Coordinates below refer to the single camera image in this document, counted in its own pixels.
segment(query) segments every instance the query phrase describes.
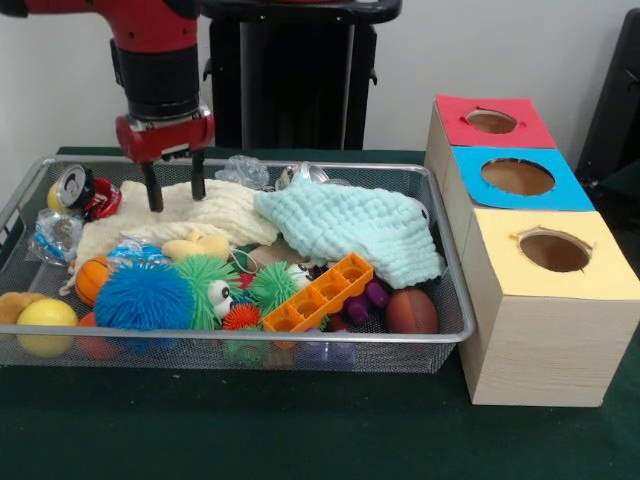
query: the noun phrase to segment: white towel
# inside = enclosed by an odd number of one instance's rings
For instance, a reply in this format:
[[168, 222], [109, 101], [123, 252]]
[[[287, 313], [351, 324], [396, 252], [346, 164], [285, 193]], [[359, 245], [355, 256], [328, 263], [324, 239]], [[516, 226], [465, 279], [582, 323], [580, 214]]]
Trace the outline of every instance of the white towel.
[[207, 196], [196, 202], [191, 183], [162, 188], [164, 211], [149, 211], [147, 189], [142, 183], [122, 184], [122, 204], [116, 215], [85, 225], [78, 245], [73, 277], [60, 290], [69, 292], [80, 267], [96, 255], [106, 254], [122, 238], [134, 236], [161, 246], [169, 240], [185, 238], [193, 230], [205, 235], [220, 233], [232, 246], [252, 243], [271, 245], [278, 229], [253, 207], [256, 190], [237, 183], [205, 180]]

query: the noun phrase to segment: clear plastic wrapper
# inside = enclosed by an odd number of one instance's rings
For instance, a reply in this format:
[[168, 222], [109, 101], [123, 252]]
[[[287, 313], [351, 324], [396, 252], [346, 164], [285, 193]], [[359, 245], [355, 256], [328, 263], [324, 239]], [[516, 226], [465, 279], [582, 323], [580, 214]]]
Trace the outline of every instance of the clear plastic wrapper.
[[260, 160], [244, 155], [229, 158], [223, 170], [216, 172], [218, 180], [239, 183], [254, 190], [264, 190], [269, 185], [269, 171]]
[[107, 262], [113, 267], [133, 263], [170, 264], [171, 259], [162, 249], [140, 238], [127, 237], [107, 254]]
[[41, 210], [29, 240], [29, 251], [44, 262], [66, 266], [76, 258], [82, 227], [79, 216], [50, 208]]

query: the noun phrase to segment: orange spiky ball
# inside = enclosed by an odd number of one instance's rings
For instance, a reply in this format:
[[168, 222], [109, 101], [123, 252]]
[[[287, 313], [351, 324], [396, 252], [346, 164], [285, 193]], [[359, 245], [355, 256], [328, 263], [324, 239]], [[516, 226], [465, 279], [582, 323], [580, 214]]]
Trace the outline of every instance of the orange spiky ball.
[[222, 322], [223, 330], [241, 330], [247, 327], [260, 326], [260, 309], [255, 305], [240, 304], [224, 317]]

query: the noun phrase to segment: purple toy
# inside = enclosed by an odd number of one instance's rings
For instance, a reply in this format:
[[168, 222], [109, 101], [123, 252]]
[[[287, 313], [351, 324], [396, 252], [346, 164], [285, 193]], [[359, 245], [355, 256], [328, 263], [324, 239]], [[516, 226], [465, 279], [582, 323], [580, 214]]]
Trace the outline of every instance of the purple toy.
[[363, 325], [369, 320], [369, 313], [376, 308], [385, 308], [389, 303], [388, 287], [378, 277], [374, 277], [357, 297], [344, 302], [343, 313], [354, 325]]

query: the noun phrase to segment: mint green towel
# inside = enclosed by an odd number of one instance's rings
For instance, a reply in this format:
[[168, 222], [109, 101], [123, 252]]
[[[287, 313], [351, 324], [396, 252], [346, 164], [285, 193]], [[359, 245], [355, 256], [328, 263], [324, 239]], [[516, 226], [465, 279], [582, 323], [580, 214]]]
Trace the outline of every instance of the mint green towel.
[[338, 261], [356, 252], [395, 289], [442, 273], [428, 221], [401, 193], [322, 185], [296, 175], [285, 190], [257, 193], [254, 206], [305, 257]]

